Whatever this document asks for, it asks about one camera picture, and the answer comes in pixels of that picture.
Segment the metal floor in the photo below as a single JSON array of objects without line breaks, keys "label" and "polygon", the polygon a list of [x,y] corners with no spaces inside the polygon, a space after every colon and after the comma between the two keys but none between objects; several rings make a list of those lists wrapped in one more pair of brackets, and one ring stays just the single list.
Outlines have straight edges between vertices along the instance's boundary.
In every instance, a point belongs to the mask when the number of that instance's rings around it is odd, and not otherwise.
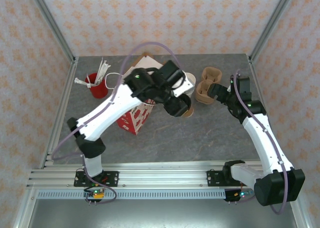
[{"label": "metal floor", "polygon": [[228,205],[222,199],[116,200],[88,205],[84,200],[37,200],[29,228],[293,228],[288,204],[282,215],[257,200]]},{"label": "metal floor", "polygon": [[[251,78],[252,99],[258,99],[258,92],[245,54],[212,54],[212,55],[177,55],[186,72],[195,75],[196,83],[201,81],[205,67],[213,66],[222,71],[221,84],[228,86],[230,75],[240,69],[242,75]],[[129,64],[137,57],[132,57]],[[109,72],[118,72],[124,56],[104,57],[111,65]],[[171,59],[169,55],[155,56],[163,63]],[[75,77],[84,80],[86,74],[98,70],[101,57],[80,57]],[[117,75],[108,77],[112,87]],[[114,123],[102,135],[106,151],[102,154],[103,163],[126,162],[166,162],[194,160],[233,160],[257,159],[258,154],[239,121],[233,118],[226,106],[219,102],[205,105],[195,100],[192,95],[194,113],[189,118],[174,118],[167,114],[161,105],[152,110],[149,118],[138,136],[124,131]],[[72,85],[60,140],[70,131],[67,120],[71,117],[81,118],[103,100],[95,99],[86,86]],[[74,139],[68,140],[58,156],[77,149]],[[55,164],[81,163],[80,159],[55,161]]]}]

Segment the gray table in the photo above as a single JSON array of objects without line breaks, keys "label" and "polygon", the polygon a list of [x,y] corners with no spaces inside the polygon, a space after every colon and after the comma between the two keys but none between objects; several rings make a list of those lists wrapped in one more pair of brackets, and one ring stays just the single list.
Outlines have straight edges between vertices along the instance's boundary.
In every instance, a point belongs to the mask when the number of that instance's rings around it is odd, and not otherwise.
[{"label": "gray table", "polygon": [[[132,57],[129,64],[137,57]],[[171,59],[168,55],[154,57],[163,63]],[[201,80],[201,73],[207,66],[219,68],[222,71],[221,84],[229,84],[230,75],[240,69],[242,75],[251,77],[252,98],[258,99],[258,92],[245,54],[219,54],[219,55],[178,55],[183,69],[193,73]],[[123,56],[105,57],[111,65],[110,72],[118,72]],[[98,70],[101,57],[80,57],[75,77],[84,80],[86,74]],[[116,75],[108,77],[108,84],[116,83]],[[135,136],[116,123],[111,125],[101,136],[106,151],[102,155],[103,163],[122,162],[165,162],[165,161],[191,161],[191,160],[233,160],[257,159],[255,147],[240,125],[233,118],[226,106],[219,102],[205,105],[195,100],[192,95],[194,113],[189,118],[174,118],[168,115],[162,105],[152,110],[149,118],[140,133]],[[69,133],[66,122],[69,118],[80,118],[93,110],[103,100],[95,99],[84,85],[73,84],[68,106],[65,113],[60,139]],[[67,154],[77,149],[74,139],[68,140],[59,155]],[[81,163],[76,158],[72,160],[57,161],[58,163]]]}]

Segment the red cup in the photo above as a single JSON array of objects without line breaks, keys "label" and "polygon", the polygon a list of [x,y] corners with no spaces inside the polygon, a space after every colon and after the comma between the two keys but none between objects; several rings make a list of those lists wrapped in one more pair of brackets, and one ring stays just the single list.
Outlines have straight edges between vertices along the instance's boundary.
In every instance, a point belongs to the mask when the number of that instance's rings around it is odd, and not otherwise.
[{"label": "red cup", "polygon": [[[94,74],[90,74],[89,75],[89,79],[90,79],[90,83],[94,84],[95,80],[97,77],[97,73]],[[97,86],[91,86],[91,88],[89,88],[92,95],[96,98],[96,99],[102,99],[104,98],[107,94],[108,94],[108,89],[106,88],[105,85],[105,79],[103,78],[101,83]]]}]

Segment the cardboard box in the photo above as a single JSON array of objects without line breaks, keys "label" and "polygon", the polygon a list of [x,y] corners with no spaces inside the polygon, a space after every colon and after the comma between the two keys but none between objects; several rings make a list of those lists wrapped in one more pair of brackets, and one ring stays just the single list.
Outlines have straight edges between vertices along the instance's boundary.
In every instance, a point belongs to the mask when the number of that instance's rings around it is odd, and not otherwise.
[{"label": "cardboard box", "polygon": [[[163,65],[154,60],[148,53],[142,54],[138,61],[135,61],[134,66],[131,67],[123,77],[130,74],[133,69],[136,68],[161,68]],[[146,103],[154,104],[154,101],[147,100]],[[151,111],[153,109],[152,105],[140,104],[130,111],[126,112],[121,116],[116,122],[118,126],[124,130],[137,135],[141,130],[143,124],[146,122]]]}]

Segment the patterned wallpaper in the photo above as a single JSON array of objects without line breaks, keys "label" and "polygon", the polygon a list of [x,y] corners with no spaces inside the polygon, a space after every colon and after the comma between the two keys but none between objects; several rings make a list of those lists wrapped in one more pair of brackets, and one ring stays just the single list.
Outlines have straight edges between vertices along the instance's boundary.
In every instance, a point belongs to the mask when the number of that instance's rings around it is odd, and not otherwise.
[{"label": "patterned wallpaper", "polygon": [[[126,55],[145,41],[177,54],[250,54],[279,0],[45,2],[74,55],[102,56]],[[166,53],[159,47],[144,51]]]},{"label": "patterned wallpaper", "polygon": [[12,227],[70,64],[33,0],[0,3],[0,227]]},{"label": "patterned wallpaper", "polygon": [[306,174],[320,224],[320,0],[291,0],[255,65],[280,145]]}]

